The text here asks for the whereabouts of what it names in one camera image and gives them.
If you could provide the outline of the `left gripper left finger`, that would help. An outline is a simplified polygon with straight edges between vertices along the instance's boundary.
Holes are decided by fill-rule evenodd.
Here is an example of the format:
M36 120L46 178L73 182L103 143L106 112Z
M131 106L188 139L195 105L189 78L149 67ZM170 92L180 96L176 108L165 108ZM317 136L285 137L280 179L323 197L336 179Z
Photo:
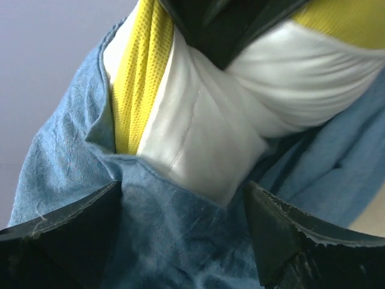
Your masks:
M1 288L100 288L120 220L120 183L1 230Z

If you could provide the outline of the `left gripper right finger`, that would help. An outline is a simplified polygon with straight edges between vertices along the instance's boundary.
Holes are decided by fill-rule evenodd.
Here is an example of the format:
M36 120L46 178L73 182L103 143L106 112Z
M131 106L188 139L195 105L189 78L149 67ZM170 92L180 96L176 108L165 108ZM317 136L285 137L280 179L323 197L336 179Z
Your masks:
M384 288L384 238L314 217L250 182L244 206L265 288Z

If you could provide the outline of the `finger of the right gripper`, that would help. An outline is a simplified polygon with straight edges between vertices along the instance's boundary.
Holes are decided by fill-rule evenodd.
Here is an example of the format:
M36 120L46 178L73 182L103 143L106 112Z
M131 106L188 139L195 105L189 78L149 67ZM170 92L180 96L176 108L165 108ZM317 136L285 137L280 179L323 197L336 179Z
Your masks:
M251 42L308 0L160 0L188 45L225 69Z

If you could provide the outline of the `white and yellow pillow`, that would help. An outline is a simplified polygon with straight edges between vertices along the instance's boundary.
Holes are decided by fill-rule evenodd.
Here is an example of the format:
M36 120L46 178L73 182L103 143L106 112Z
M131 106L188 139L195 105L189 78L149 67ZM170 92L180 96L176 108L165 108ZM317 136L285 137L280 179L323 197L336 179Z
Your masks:
M308 1L225 68L138 1L103 53L115 150L221 206L282 138L325 125L384 69L383 1Z

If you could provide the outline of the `blue pillowcase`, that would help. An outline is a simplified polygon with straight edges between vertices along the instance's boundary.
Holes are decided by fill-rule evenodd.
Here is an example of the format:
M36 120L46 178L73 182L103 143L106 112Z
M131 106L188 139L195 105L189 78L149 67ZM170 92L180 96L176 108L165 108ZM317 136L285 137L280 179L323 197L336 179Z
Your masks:
M103 53L93 49L34 137L7 228L120 183L120 220L100 288L264 288L244 206L255 182L325 222L349 229L384 181L384 69L325 125L280 139L226 206L165 179L112 140Z

